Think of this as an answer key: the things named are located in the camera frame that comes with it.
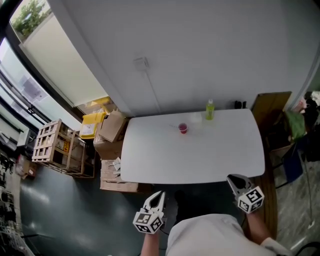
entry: cable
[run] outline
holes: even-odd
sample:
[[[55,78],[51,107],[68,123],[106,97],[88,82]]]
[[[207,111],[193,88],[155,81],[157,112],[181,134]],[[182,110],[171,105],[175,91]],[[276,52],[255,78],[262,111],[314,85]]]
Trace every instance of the cable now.
[[[246,219],[247,219],[247,215],[244,215],[243,221],[242,221],[242,223],[241,223],[241,228],[244,227],[244,224],[245,224]]]
[[[164,234],[166,234],[167,236],[169,236],[169,234],[167,232],[164,232],[161,228],[160,228],[160,231]]]
[[[306,182],[308,184],[308,191],[309,191],[309,209],[310,209],[310,225],[312,225],[313,223],[313,214],[312,214],[312,199],[311,199],[311,189],[310,189],[310,181],[309,181],[309,174],[308,174],[308,169],[306,166],[306,162],[303,161],[303,165],[304,165],[304,170],[305,170],[305,174],[306,174]]]
[[[306,245],[304,245],[304,246],[302,246],[300,248],[300,250],[297,252],[297,254],[295,256],[298,256],[305,248],[309,248],[309,247],[313,247],[313,248],[319,249],[320,248],[320,242],[307,243]]]
[[[146,74],[146,77],[147,77],[148,80],[149,80],[150,87],[151,87],[151,89],[152,89],[152,91],[153,91],[153,95],[154,95],[154,98],[155,98],[156,107],[157,107],[159,113],[161,113],[161,108],[160,108],[160,105],[159,105],[159,101],[158,101],[158,99],[157,99],[157,96],[156,96],[156,93],[155,93],[155,89],[154,89],[154,87],[152,86],[152,82],[151,82],[151,80],[150,80],[150,77],[149,77],[149,74],[148,74],[147,70],[145,70],[145,74]]]

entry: clear cup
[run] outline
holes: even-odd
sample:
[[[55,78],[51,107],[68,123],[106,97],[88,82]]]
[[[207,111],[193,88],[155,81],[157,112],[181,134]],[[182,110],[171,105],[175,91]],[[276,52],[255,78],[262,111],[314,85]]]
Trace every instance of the clear cup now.
[[[188,126],[184,122],[180,123],[178,128],[182,134],[186,134],[188,131]]]

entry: concrete floor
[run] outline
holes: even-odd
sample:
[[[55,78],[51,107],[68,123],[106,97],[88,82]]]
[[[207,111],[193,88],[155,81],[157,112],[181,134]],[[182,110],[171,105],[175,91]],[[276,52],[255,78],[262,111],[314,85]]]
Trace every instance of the concrete floor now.
[[[271,154],[273,165],[281,162],[286,149]],[[276,190],[278,203],[277,240],[294,253],[310,243],[320,242],[320,161],[302,164],[303,174],[294,182]],[[274,170],[275,185],[287,181],[283,166]],[[310,215],[310,184],[312,216]],[[299,256],[309,256],[314,248],[305,249]]]
[[[41,167],[34,179],[21,181],[20,209],[25,235],[33,251],[45,256],[136,256],[143,234],[132,224],[137,211],[150,194],[100,190],[100,173],[95,179],[73,179]],[[176,220],[174,193],[183,190],[192,201],[210,207],[212,213],[243,214],[233,204],[226,182],[195,185],[156,185],[154,191],[167,192],[165,231]],[[167,247],[168,236],[161,233],[160,248]]]

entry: plastic bottle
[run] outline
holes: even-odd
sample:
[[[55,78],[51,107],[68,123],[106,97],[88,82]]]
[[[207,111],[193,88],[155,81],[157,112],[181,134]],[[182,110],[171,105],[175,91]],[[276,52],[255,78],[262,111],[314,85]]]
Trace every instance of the plastic bottle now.
[[[214,110],[215,110],[214,101],[212,99],[209,99],[205,107],[205,119],[207,120],[214,119]]]

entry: brown cardboard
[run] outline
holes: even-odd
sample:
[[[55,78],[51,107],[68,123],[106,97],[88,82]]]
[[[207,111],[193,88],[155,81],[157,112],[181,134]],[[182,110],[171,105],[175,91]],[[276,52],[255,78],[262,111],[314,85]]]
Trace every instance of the brown cardboard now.
[[[108,118],[103,120],[99,134],[107,141],[115,142],[126,122],[127,121],[121,112],[112,111]]]
[[[38,165],[35,162],[25,160],[23,163],[23,168],[22,168],[23,173],[21,173],[20,176],[22,177],[22,179],[25,179],[27,176],[35,177],[37,167],[38,167]]]
[[[152,190],[151,184],[139,184],[133,182],[126,182],[121,179],[121,176],[114,174],[116,168],[112,166],[114,160],[101,161],[101,177],[100,189],[119,192],[150,192]]]
[[[104,139],[100,136],[102,123],[96,126],[96,133],[93,140],[93,146],[98,152],[101,160],[115,160],[117,157],[121,158],[121,151],[124,141],[116,141],[114,143]]]

